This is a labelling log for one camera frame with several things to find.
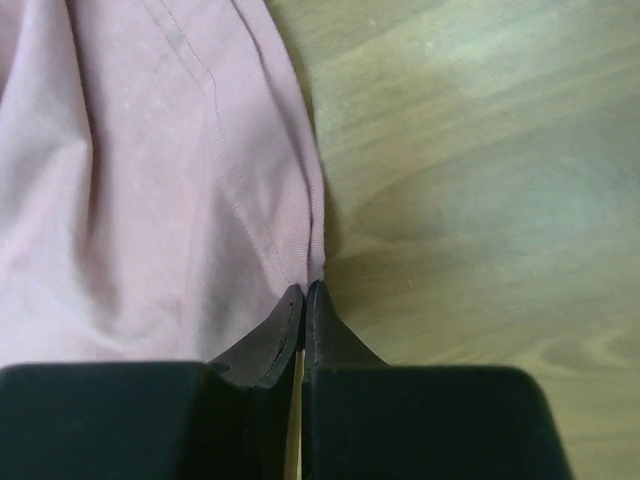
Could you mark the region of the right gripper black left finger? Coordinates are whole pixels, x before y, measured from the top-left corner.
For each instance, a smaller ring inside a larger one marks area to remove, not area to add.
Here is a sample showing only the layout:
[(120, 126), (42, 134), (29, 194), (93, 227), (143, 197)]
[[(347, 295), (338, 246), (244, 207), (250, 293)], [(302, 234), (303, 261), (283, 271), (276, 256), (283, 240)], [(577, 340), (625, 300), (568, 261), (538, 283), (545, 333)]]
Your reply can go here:
[(281, 479), (304, 295), (208, 362), (1, 371), (5, 479)]

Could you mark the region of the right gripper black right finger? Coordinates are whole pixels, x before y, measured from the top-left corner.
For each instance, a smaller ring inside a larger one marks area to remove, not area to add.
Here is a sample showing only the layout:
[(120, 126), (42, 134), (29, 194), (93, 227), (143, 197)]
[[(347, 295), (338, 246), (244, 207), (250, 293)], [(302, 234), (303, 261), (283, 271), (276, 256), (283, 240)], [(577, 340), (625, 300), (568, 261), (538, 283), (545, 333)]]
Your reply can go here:
[(306, 479), (568, 479), (550, 407), (504, 366), (392, 366), (340, 319), (323, 282), (305, 316)]

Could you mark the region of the pink printed t shirt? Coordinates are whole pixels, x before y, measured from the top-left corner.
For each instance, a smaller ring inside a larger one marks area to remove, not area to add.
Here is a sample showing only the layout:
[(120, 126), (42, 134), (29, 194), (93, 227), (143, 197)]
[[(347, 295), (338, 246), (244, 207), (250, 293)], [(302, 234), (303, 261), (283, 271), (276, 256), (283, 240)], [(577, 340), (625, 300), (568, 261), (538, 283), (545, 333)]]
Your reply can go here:
[(262, 1), (1, 5), (1, 362), (208, 360), (323, 275)]

